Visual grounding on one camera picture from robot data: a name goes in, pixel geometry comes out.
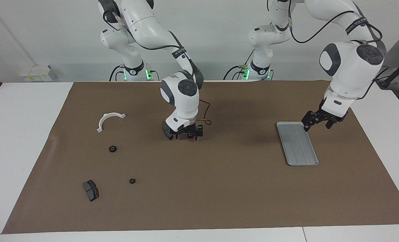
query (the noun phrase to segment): black knob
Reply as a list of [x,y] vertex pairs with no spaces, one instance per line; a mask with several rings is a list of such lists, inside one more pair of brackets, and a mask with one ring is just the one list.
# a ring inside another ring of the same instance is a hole
[[111,146],[108,150],[110,150],[111,153],[115,153],[118,148],[116,146]]

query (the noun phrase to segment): white curved part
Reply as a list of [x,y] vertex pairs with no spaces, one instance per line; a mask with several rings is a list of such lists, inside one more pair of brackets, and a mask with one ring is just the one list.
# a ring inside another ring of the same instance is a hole
[[126,115],[125,114],[116,113],[116,112],[104,114],[103,117],[101,118],[101,120],[98,123],[98,129],[97,129],[98,133],[102,132],[102,124],[104,123],[104,121],[106,119],[108,119],[108,118],[111,118],[111,117],[124,118],[124,117],[126,117]]

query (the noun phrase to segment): rectangular tray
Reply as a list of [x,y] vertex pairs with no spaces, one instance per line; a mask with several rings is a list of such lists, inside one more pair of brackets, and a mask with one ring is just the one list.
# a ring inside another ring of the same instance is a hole
[[290,166],[318,165],[319,161],[308,133],[301,122],[278,122],[277,129]]

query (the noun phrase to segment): green light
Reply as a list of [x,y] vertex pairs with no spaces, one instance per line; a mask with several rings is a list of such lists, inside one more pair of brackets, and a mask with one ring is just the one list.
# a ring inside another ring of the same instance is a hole
[[246,69],[246,71],[244,72],[244,75],[243,75],[243,79],[244,79],[244,80],[249,79],[249,74],[250,74],[250,70],[249,70],[249,69]]
[[150,73],[150,71],[147,69],[146,69],[146,75],[148,80],[152,79],[152,73]]

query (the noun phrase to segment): white wall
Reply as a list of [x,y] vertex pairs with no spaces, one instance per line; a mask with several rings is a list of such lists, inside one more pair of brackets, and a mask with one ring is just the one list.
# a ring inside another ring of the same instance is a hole
[[[356,3],[384,33],[384,43],[390,49],[399,40],[399,0]],[[269,23],[266,0],[156,0],[154,11],[161,24],[177,35],[209,80],[221,79],[229,67],[243,64],[252,50],[247,42],[249,30]],[[294,32],[299,39],[310,37],[324,24],[311,18],[303,4],[297,6],[293,16]],[[31,62],[51,65],[61,81],[103,81],[108,79],[112,67],[121,62],[116,52],[100,43],[100,31],[107,25],[96,0],[0,0],[0,19],[3,81],[20,81],[18,65]],[[274,46],[275,79],[326,78],[317,60],[328,43],[341,40],[348,40],[344,31],[331,25],[309,43],[301,45],[290,40]],[[144,50],[142,54],[161,78],[179,69],[164,50]]]

